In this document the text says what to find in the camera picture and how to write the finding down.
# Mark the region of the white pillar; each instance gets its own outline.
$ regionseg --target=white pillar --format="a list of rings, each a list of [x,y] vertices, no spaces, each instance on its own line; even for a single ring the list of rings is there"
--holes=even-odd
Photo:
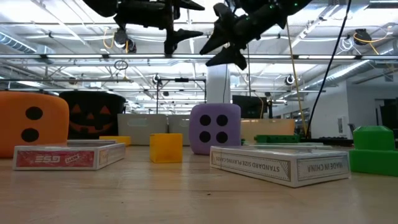
[[[207,103],[230,103],[231,81],[228,65],[216,65],[207,68]]]

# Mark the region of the red playing card box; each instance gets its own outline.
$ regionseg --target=red playing card box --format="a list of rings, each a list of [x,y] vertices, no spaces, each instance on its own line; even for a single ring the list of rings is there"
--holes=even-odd
[[[64,146],[16,146],[14,170],[98,170],[124,158],[126,147],[107,140],[74,140]]]

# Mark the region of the green block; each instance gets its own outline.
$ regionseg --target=green block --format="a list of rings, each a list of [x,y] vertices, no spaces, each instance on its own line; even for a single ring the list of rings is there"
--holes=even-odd
[[[394,151],[394,133],[384,126],[359,127],[354,131],[354,146],[359,150]]]
[[[352,172],[398,177],[398,151],[351,150],[349,164]]]
[[[257,143],[298,143],[300,136],[292,135],[257,135],[254,137]]]

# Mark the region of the yellow cube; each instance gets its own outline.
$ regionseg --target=yellow cube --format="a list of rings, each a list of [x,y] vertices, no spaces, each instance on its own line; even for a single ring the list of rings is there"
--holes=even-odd
[[[130,136],[100,136],[102,140],[116,140],[117,143],[124,143],[126,146],[131,144]]]
[[[151,134],[152,162],[182,162],[182,134]]]

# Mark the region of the table surface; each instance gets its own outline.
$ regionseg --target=table surface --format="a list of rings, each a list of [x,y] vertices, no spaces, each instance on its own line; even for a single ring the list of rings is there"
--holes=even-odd
[[[184,149],[153,164],[148,147],[97,171],[12,171],[0,160],[0,223],[397,223],[398,178],[350,179],[292,189],[209,167]]]

